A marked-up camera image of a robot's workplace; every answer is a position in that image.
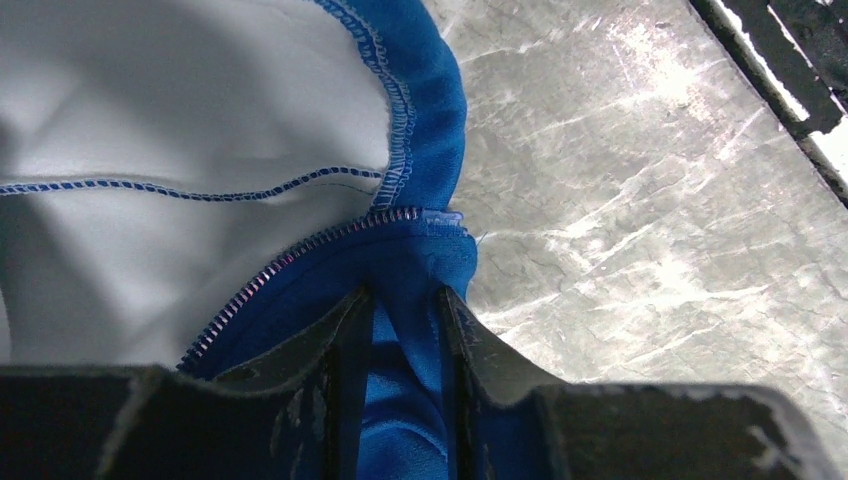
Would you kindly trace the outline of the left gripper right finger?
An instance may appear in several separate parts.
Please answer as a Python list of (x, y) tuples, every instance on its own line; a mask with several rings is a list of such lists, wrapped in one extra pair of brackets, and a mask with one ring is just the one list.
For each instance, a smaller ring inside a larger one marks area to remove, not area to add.
[(437, 294), (453, 479), (834, 479), (806, 416), (745, 384), (569, 383)]

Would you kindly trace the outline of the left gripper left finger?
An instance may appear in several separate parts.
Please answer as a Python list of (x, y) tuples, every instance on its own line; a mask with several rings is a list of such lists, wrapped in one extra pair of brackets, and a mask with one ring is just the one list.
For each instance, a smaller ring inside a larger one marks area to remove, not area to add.
[(365, 289), (209, 381), (143, 367), (5, 367), (5, 479), (351, 479), (375, 302)]

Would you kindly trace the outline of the blue zip jacket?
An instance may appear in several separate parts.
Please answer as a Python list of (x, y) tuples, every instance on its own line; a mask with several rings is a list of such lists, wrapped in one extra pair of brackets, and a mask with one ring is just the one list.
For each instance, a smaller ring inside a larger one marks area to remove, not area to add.
[(1, 371), (209, 381), (375, 302), (351, 479), (453, 479), (466, 98), (419, 1), (5, 1)]

